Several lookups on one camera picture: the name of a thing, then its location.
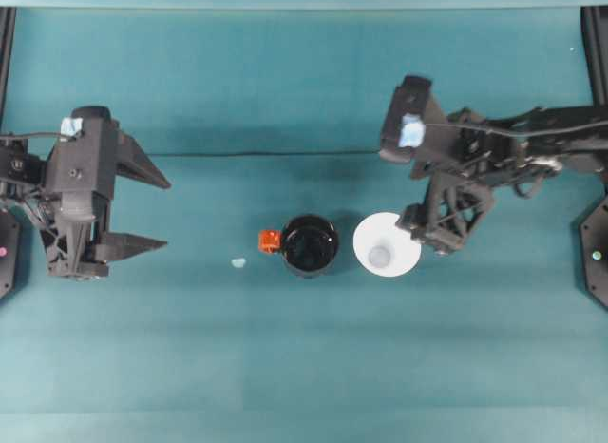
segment mug handle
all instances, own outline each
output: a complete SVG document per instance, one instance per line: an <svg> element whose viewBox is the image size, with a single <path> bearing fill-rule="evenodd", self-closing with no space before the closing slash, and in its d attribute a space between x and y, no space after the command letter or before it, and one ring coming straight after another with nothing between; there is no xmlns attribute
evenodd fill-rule
<svg viewBox="0 0 608 443"><path fill-rule="evenodd" d="M279 252L281 250L281 231L272 229L259 231L257 248L268 255Z"/></svg>

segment black plastic bracket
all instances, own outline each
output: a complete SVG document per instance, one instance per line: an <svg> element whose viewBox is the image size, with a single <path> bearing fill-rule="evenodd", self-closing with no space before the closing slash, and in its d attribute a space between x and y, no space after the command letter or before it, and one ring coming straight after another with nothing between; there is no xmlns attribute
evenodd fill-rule
<svg viewBox="0 0 608 443"><path fill-rule="evenodd" d="M608 197L580 225L588 291L608 307Z"/></svg>
<svg viewBox="0 0 608 443"><path fill-rule="evenodd" d="M19 253L21 225L8 211L0 211L0 298L12 290Z"/></svg>
<svg viewBox="0 0 608 443"><path fill-rule="evenodd" d="M581 8L580 24L594 104L605 106L608 104L608 6Z"/></svg>

